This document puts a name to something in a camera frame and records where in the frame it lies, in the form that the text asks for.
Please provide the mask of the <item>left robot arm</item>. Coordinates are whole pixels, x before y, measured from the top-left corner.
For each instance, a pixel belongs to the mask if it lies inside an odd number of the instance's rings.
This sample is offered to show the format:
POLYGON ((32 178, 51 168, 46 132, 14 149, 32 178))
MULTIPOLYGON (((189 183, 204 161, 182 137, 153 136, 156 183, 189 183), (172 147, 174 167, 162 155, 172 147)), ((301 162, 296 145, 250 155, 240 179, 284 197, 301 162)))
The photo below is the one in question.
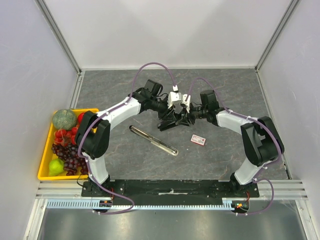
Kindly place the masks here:
POLYGON ((85 112, 75 141, 78 145, 78 156, 85 158, 88 176, 94 182, 92 191, 99 197, 106 196, 110 191, 107 182, 110 177, 104 154, 109 147, 111 130, 126 119, 147 110, 158 113, 161 120, 158 129, 161 131, 174 127, 179 116, 175 113, 174 104, 182 102, 182 94, 176 85, 172 88, 173 91, 160 99, 163 86, 148 80, 144 87, 133 91, 120 103, 98 113, 85 112))

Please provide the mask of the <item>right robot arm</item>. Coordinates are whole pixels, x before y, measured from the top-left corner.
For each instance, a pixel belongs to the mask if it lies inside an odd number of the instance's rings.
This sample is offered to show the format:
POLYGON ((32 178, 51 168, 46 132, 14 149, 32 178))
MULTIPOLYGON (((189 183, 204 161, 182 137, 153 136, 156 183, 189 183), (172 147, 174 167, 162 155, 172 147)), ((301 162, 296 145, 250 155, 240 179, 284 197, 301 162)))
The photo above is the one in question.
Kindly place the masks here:
POLYGON ((229 129, 242 137, 245 160, 230 176, 229 191, 235 197, 242 196, 247 186, 257 181, 257 176, 268 165, 280 160, 285 151, 281 137, 268 116, 245 116, 222 106, 213 90, 200 93, 201 105, 193 107, 191 96, 184 94, 182 116, 189 124, 205 118, 209 123, 229 129))

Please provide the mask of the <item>silver and black stapler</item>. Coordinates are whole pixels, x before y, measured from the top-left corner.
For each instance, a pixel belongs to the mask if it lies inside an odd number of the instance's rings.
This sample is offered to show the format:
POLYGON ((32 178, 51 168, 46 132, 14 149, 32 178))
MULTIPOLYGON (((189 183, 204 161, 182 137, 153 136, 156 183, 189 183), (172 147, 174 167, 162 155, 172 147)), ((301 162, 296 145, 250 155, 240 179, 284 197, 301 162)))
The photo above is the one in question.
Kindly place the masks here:
POLYGON ((163 151, 167 152, 168 154, 170 154, 172 156, 177 156, 179 154, 178 149, 176 149, 175 147, 168 145, 167 143, 159 140, 158 138, 150 135, 149 133, 147 133, 143 130, 138 129, 137 127, 135 127, 133 125, 129 126, 129 130, 132 133, 144 138, 145 140, 148 140, 151 144, 162 149, 163 151))

